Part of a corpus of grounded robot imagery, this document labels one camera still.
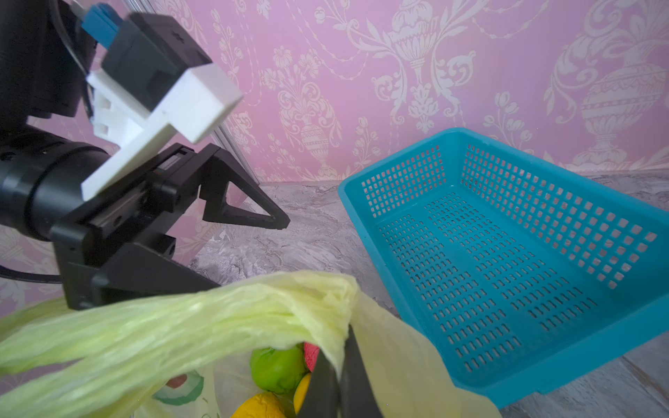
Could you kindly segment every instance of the black cylindrical joint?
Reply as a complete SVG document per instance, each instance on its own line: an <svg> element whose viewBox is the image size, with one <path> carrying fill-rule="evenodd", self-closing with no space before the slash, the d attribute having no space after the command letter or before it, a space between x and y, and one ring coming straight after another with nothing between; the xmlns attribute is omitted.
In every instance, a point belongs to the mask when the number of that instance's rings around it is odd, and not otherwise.
<svg viewBox="0 0 669 418"><path fill-rule="evenodd" d="M81 183L109 155L26 126L0 138L0 223L50 240L50 229L83 203Z"/></svg>

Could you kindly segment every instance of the cable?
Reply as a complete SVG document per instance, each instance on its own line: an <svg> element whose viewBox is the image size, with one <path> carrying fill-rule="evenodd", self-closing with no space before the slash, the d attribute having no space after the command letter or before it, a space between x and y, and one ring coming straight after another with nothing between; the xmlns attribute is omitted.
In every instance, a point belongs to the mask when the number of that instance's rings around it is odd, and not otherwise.
<svg viewBox="0 0 669 418"><path fill-rule="evenodd" d="M62 16L60 15L60 8L58 7L58 0L49 0L49 16L51 17L51 24L54 26L54 29L56 30L58 37L65 46L65 49L70 53L72 59L74 60L74 63L77 64L79 70L81 70L81 72L83 73L85 82L86 77L88 76L88 70L84 65L84 60L82 60L82 58L79 56L79 53L77 53L77 51L74 49L72 38L70 38L70 35L68 35L68 30L65 28L65 25L63 24L63 19ZM86 110L86 115L88 116L88 120L91 120L93 118L93 107L91 106L90 103L87 84L86 86L84 86L83 101L84 101L84 109Z"/></svg>
<svg viewBox="0 0 669 418"><path fill-rule="evenodd" d="M51 274L17 272L16 270L12 270L4 266L0 266L0 278L19 280L20 282L31 282L31 283L61 284L63 282L60 276L55 276Z"/></svg>

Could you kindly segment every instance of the green fruit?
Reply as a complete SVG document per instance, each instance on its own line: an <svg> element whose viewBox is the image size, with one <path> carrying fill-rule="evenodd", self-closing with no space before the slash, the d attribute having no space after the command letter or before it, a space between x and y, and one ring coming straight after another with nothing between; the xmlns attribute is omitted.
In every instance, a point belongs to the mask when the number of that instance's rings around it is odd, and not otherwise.
<svg viewBox="0 0 669 418"><path fill-rule="evenodd" d="M304 353L297 346L288 350L254 350L250 364L251 377L256 385L279 395L295 389L307 373Z"/></svg>

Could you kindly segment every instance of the blue connector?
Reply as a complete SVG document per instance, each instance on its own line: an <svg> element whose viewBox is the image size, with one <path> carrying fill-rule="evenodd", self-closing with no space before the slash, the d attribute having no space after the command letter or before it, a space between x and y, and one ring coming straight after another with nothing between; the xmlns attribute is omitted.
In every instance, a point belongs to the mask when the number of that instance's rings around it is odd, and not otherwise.
<svg viewBox="0 0 669 418"><path fill-rule="evenodd" d="M122 23L123 19L113 7L107 3L98 3L92 6L84 17L82 29L109 49Z"/></svg>

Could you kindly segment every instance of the red fruit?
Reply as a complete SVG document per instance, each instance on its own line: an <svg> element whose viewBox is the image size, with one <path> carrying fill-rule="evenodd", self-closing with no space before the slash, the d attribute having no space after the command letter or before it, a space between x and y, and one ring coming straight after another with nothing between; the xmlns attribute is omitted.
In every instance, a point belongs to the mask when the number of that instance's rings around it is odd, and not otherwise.
<svg viewBox="0 0 669 418"><path fill-rule="evenodd" d="M309 344L308 342L304 343L304 361L310 372L314 371L314 367L316 366L316 359L318 358L319 352L320 352L319 347L313 344Z"/></svg>
<svg viewBox="0 0 669 418"><path fill-rule="evenodd" d="M172 379L169 379L166 383L166 386L169 386L172 389L176 389L177 387L180 387L181 385L186 383L186 380L188 380L188 376L179 375L177 377L173 377Z"/></svg>

